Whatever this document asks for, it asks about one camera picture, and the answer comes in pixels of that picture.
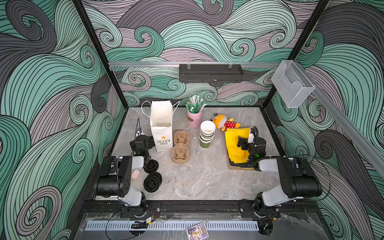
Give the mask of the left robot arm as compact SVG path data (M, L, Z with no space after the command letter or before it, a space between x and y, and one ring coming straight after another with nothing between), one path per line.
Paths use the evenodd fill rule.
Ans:
M149 154L149 149L155 146L155 141L153 137L140 135L135 137L130 145L133 152L129 156L104 157L93 191L96 196L114 197L127 207L145 209L145 194L131 186L131 179L135 170L143 169L149 174L144 180L145 191L153 193L159 189L163 181L157 172L159 163Z

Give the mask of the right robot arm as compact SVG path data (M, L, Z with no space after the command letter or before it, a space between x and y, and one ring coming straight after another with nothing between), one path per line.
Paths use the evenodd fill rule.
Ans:
M258 217L276 218L277 209L290 201L319 197L323 189L308 161L301 157L266 156L266 141L257 134L238 138L237 147L249 153L248 166L258 172L278 173L280 184L257 194L254 210Z

